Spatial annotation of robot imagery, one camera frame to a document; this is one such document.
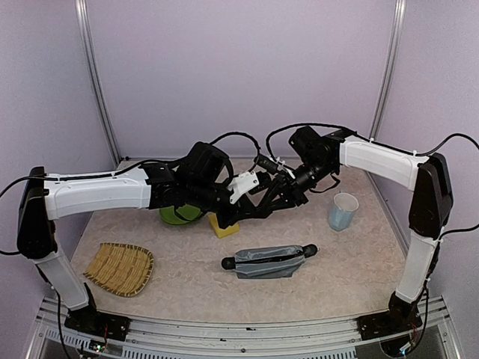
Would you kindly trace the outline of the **yellow sponge block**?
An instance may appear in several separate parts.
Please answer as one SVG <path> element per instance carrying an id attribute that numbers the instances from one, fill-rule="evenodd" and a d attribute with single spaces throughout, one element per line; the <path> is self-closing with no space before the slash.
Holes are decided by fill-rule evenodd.
<path id="1" fill-rule="evenodd" d="M 218 239 L 223 239 L 226 236 L 233 235 L 240 231 L 240 226 L 238 224 L 228 226 L 225 229 L 220 228 L 216 214 L 209 215 L 209 223 Z"/>

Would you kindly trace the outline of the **grey zipper pouch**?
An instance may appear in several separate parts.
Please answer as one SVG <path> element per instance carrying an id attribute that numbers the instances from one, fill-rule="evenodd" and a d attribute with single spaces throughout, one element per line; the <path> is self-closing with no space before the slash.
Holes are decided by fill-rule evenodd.
<path id="1" fill-rule="evenodd" d="M 237 251 L 232 257 L 223 258 L 221 266 L 226 271 L 234 271 L 237 278 L 243 280 L 292 277 L 293 273 L 318 251 L 315 244 L 250 248 Z"/>

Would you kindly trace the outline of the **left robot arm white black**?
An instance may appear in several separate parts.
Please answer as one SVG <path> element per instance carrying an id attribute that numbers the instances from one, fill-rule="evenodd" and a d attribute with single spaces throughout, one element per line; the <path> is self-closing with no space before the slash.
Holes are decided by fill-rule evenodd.
<path id="1" fill-rule="evenodd" d="M 174 161 L 144 160 L 120 171 L 77 175 L 46 174 L 36 167 L 21 180 L 25 191 L 19 205 L 18 252 L 35 263 L 70 314 L 91 333 L 100 331 L 105 317 L 55 241 L 58 219 L 109 209 L 189 204 L 215 213 L 225 229 L 243 219 L 267 218 L 284 206 L 278 181 L 254 205 L 247 194 L 261 184 L 259 175 L 234 174 L 228 155 L 201 141 Z"/>

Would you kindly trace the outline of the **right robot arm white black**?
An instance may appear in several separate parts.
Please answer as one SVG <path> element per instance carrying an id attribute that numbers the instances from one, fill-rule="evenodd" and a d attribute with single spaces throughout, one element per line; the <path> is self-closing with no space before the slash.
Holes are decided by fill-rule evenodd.
<path id="1" fill-rule="evenodd" d="M 412 319 L 412 311 L 427 289 L 454 204 L 446 158 L 436 148 L 414 153 L 367 139 L 344 126 L 330 125 L 320 135 L 316 123 L 290 125 L 290 146 L 302 160 L 293 171 L 293 187 L 313 188 L 342 166 L 357 168 L 391 180 L 412 192 L 409 208 L 410 241 L 402 277 L 391 295 L 383 326 L 398 332 Z"/>

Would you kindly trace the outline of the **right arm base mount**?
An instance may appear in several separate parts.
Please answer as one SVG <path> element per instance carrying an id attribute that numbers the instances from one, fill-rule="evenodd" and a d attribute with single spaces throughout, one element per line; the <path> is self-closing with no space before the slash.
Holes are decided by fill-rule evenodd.
<path id="1" fill-rule="evenodd" d="M 419 296 L 409 303 L 393 292 L 386 311 L 358 317 L 356 321 L 361 339 L 372 340 L 409 331 L 413 327 L 421 327 L 422 319 L 418 311 L 418 302 L 423 293 L 424 290 L 421 290 Z"/>

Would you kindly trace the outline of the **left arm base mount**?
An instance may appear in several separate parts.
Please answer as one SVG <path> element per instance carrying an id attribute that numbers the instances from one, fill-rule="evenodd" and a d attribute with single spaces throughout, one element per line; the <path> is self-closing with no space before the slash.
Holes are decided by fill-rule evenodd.
<path id="1" fill-rule="evenodd" d="M 88 303 L 78 310 L 68 310 L 65 327 L 103 339 L 124 342 L 128 334 L 130 318 L 99 311 L 86 283 L 85 290 Z"/>

